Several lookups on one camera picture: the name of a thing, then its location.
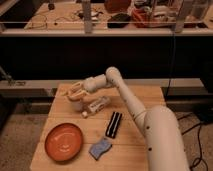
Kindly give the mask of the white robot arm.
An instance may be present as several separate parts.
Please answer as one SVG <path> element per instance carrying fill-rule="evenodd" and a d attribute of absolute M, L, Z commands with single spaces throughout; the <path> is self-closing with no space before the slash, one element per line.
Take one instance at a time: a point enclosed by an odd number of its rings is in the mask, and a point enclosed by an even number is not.
<path fill-rule="evenodd" d="M 72 84 L 66 92 L 71 103 L 77 103 L 102 88 L 115 87 L 135 125 L 144 136 L 149 171 L 190 171 L 182 134 L 175 114 L 166 106 L 147 109 L 127 86 L 120 71 L 109 67 L 104 74 Z"/>

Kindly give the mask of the translucent orange gripper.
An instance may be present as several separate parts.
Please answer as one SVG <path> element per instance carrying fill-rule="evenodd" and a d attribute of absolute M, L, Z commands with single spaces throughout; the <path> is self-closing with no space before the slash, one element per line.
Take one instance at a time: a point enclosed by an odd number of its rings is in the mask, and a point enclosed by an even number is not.
<path fill-rule="evenodd" d="M 62 96 L 68 96 L 70 100 L 79 100 L 87 95 L 87 91 L 83 88 L 82 82 L 77 82 L 71 85 L 71 87 L 62 92 Z"/>

